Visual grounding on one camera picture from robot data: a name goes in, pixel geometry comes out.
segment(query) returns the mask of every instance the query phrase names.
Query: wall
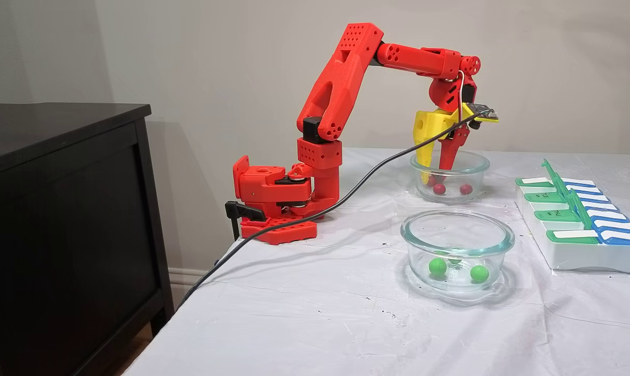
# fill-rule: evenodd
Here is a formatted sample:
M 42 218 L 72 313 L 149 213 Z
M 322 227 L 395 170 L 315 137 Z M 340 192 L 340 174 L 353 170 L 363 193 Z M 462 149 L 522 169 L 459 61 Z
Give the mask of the wall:
M 0 77 L 29 85 L 0 101 L 152 105 L 169 264 L 192 269 L 176 273 L 208 269 L 231 243 L 222 205 L 238 157 L 296 161 L 296 115 L 349 22 L 481 58 L 477 100 L 502 122 L 474 131 L 467 149 L 630 153 L 630 0 L 12 0 L 8 10 L 13 47 L 0 58 L 22 62 Z M 429 84 L 370 67 L 342 141 L 409 146 L 415 111 L 432 109 Z

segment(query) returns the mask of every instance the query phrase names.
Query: black clamp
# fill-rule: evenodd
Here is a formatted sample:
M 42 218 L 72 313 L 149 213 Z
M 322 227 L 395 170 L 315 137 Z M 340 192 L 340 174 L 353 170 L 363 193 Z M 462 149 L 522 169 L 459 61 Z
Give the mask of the black clamp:
M 241 232 L 238 229 L 238 219 L 245 217 L 251 221 L 266 222 L 266 215 L 263 210 L 243 205 L 238 202 L 227 202 L 224 205 L 224 210 L 227 212 L 227 218 L 231 219 L 231 228 L 233 228 L 233 240 L 241 236 Z

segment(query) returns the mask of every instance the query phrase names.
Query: white wire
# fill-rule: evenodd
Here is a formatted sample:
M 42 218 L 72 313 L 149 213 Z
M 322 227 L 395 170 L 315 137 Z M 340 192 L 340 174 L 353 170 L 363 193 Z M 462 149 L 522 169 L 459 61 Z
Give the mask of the white wire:
M 465 79 L 465 74 L 463 74 L 462 70 L 459 70 L 458 73 L 461 73 L 461 82 L 458 83 L 458 121 L 460 122 L 463 107 L 463 79 Z

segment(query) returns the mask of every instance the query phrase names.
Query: floor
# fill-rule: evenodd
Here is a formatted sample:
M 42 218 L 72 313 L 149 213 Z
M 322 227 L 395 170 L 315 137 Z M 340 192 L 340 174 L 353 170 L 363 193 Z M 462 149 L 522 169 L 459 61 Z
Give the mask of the floor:
M 129 366 L 132 365 L 132 362 L 138 355 L 140 355 L 148 344 L 152 340 L 152 331 L 150 330 L 150 324 L 146 325 L 141 331 L 134 337 L 131 345 L 127 348 L 126 352 L 119 356 L 113 364 L 108 367 L 107 372 L 104 376 L 120 376 Z

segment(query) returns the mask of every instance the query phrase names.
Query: green ball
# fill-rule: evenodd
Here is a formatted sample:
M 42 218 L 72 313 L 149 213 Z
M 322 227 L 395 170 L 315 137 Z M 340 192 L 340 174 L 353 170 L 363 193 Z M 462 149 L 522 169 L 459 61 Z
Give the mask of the green ball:
M 429 271 L 434 276 L 442 276 L 447 271 L 447 264 L 440 257 L 435 257 L 429 262 Z
M 489 278 L 489 269 L 486 269 L 483 265 L 473 266 L 470 269 L 470 278 L 476 283 L 482 283 Z

